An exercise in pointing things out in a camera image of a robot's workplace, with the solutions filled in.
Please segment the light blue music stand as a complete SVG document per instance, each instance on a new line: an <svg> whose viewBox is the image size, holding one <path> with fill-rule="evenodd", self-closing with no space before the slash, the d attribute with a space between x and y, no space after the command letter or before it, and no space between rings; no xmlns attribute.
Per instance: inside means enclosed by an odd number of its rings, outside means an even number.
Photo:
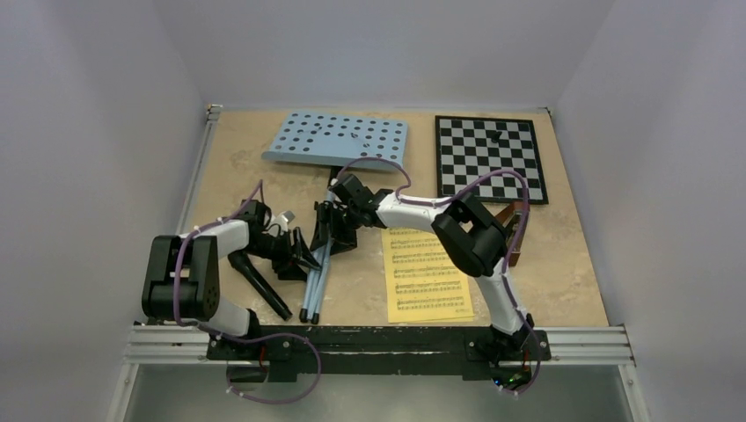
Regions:
<svg viewBox="0 0 746 422"><path fill-rule="evenodd" d="M332 169L351 165L373 170L391 170L388 160L402 167L406 151L408 124L403 120L365 118L310 110L288 114L269 147L261 157L267 161L290 164L313 164ZM313 251L321 264L308 277L300 312L302 322L319 320L325 285L331 266L331 243Z"/></svg>

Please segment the yellow sheet music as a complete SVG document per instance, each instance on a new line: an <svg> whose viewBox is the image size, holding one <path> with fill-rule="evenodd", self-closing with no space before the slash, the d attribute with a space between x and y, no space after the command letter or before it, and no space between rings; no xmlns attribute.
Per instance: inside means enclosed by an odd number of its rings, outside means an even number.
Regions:
<svg viewBox="0 0 746 422"><path fill-rule="evenodd" d="M467 276L451 262L437 236L415 229L381 233L390 323L471 322Z"/></svg>

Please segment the brown wooden metronome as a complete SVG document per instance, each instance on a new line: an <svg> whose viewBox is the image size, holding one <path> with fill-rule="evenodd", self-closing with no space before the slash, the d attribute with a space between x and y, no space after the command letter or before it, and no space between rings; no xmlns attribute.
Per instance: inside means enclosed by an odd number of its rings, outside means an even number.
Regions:
<svg viewBox="0 0 746 422"><path fill-rule="evenodd" d="M510 245L514 238L517 238L515 248L511 252L508 260L509 267L515 267L521 257L521 248L524 240L525 232L522 234L518 233L519 224L521 217L523 216L524 209L521 201L514 201L508 204L502 209L495 217L497 221L506 229L508 238L506 245Z"/></svg>

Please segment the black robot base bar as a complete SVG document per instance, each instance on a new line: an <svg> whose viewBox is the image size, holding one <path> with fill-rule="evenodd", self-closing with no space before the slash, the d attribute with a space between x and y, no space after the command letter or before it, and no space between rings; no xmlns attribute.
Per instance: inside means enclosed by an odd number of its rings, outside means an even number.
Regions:
<svg viewBox="0 0 746 422"><path fill-rule="evenodd" d="M551 360L545 331L516 338L488 326L265 325L244 344L212 335L208 360L260 362L270 382L312 375L451 375L525 382L530 364Z"/></svg>

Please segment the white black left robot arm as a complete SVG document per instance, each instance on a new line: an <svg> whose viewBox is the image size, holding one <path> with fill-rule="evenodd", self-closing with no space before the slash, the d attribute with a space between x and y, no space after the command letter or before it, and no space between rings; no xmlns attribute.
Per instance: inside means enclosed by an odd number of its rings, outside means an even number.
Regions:
<svg viewBox="0 0 746 422"><path fill-rule="evenodd" d="M141 305L159 321L197 325L229 336L239 359L257 356L262 347L258 317L225 297L220 262L227 258L267 259L281 280L302 280L320 269L289 212L273 214L260 200L248 200L239 212L190 233L156 236L150 247Z"/></svg>

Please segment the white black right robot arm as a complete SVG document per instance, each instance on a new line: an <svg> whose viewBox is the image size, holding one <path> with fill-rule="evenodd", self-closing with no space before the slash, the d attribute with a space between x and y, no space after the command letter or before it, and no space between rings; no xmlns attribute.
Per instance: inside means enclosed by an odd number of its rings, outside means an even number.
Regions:
<svg viewBox="0 0 746 422"><path fill-rule="evenodd" d="M415 229L436 235L451 263L475 279L490 315L489 346L514 358L529 341L541 339L532 316L512 289L508 229L470 192L445 199L401 195L392 189L372 192L353 174L340 174L329 187L330 200L315 206L311 250L322 246L356 247L360 227Z"/></svg>

